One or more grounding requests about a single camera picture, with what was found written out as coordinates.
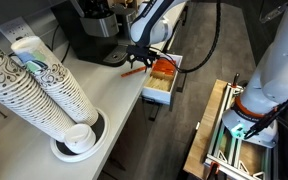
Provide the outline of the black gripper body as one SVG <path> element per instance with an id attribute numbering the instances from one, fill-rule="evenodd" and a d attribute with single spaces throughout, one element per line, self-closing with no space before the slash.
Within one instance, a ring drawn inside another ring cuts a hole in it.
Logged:
<path id="1" fill-rule="evenodd" d="M 130 62 L 140 61 L 144 64 L 151 64 L 158 57 L 157 53 L 151 51 L 148 47 L 138 47 L 136 45 L 129 45 L 126 52 Z"/>

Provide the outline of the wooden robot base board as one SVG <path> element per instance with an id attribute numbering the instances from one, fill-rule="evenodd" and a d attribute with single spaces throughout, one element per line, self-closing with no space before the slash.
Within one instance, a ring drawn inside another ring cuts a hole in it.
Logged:
<path id="1" fill-rule="evenodd" d="M 183 167 L 183 170 L 189 175 L 201 180 L 204 180 L 209 173 L 209 168 L 204 165 L 204 161 L 212 140 L 215 119 L 226 85 L 226 81 L 215 81 L 202 120 L 199 123 L 199 127 Z"/>

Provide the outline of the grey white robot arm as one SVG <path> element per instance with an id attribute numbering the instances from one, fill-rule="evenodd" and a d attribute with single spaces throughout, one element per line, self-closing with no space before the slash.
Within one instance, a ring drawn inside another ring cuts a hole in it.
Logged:
<path id="1" fill-rule="evenodd" d="M 156 59 L 149 46 L 168 40 L 173 24 L 166 12 L 186 0 L 142 2 L 131 24 L 133 44 L 127 52 L 150 67 Z M 253 144 L 272 148 L 278 141 L 276 118 L 288 106 L 288 2 L 279 7 L 284 13 L 274 41 L 262 56 L 245 90 L 235 97 L 222 121 L 230 134 Z"/>

